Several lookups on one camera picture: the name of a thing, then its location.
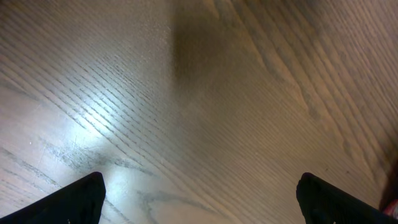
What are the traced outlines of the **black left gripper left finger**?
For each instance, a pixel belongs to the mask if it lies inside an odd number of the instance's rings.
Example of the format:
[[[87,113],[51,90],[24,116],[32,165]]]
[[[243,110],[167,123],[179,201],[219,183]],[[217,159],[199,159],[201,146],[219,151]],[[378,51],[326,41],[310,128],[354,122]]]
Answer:
[[[98,224],[106,195],[103,175],[90,173],[68,186],[1,218],[2,224]]]

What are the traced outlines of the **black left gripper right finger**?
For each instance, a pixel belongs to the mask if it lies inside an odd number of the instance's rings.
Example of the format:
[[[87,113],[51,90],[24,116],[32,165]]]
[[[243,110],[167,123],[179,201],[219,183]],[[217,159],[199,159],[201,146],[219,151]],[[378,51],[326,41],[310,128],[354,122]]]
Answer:
[[[296,198],[307,224],[397,224],[396,218],[309,172],[302,174]]]

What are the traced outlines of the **orange red chocolate bar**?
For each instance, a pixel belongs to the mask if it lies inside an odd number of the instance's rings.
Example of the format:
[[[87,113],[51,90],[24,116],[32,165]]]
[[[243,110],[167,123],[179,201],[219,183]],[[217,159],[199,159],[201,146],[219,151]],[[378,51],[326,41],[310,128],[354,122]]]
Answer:
[[[398,219],[398,199],[393,200],[384,210],[383,214]]]

